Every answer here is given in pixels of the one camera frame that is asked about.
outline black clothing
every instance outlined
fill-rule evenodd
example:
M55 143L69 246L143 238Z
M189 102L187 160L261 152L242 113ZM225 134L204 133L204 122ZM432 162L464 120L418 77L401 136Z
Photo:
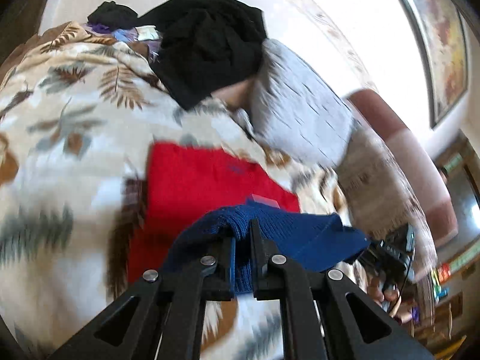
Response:
M138 14L125 5L118 5L114 1L104 1L93 13L88 15L91 24L103 24L113 32L119 28L129 30L135 27Z
M142 25L162 33L151 67L186 110L260 66L262 11L237 0L168 0L138 18L135 26Z

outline framed picture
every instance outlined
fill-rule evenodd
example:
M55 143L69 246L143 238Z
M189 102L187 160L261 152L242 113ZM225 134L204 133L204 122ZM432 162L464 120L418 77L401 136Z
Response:
M451 0L402 0L420 49L434 128L468 86L462 20Z

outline wall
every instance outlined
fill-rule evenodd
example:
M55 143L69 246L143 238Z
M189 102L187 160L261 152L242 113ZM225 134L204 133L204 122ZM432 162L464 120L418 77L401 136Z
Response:
M431 158L456 138L467 113L469 90L434 130L422 58L400 0L315 0L342 30L378 93L412 130ZM467 52L476 40L466 33Z
M458 220L458 235L437 250L438 264L448 262L480 235L480 210L469 178L463 168L449 175L448 191Z
M453 320L452 335L478 323L480 316L480 263L477 262L475 272L466 280L463 280L461 275L454 276L442 287L449 288L449 297L443 302L447 302L453 295L463 292L463 313Z
M465 133L473 146L475 152L480 154L480 44L469 30L470 37L470 77L472 87L469 93L469 104L467 108L467 117L462 125L462 131Z

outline pile of laundry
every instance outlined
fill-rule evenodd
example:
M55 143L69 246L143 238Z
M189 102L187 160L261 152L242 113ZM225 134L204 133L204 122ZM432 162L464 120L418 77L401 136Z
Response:
M0 314L35 358L145 269L181 268L197 257L185 249L192 239L225 226L238 242L240 295L208 303L202 358L252 348L278 358L278 302L241 295L249 219L308 269L367 244L334 171L353 116L266 37L257 8L169 0L138 17L103 3L87 24L19 46L0 80ZM359 264L345 270L365 288Z
M124 5L104 2L88 24L120 41L131 40L125 30L134 27L138 41L156 40L155 30L160 32L161 49L151 67L185 110L260 66L266 38L260 9L237 0L169 0L137 16Z

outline blue knit hat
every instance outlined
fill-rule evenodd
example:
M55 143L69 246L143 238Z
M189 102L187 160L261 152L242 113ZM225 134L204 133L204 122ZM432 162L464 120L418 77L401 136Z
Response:
M343 226L337 214L295 214L261 203L223 207L184 230L169 250L163 270L173 271L206 254L212 234L230 228L235 245L235 292L251 292L249 224L257 219L262 237L305 269L324 271L369 246L360 230Z

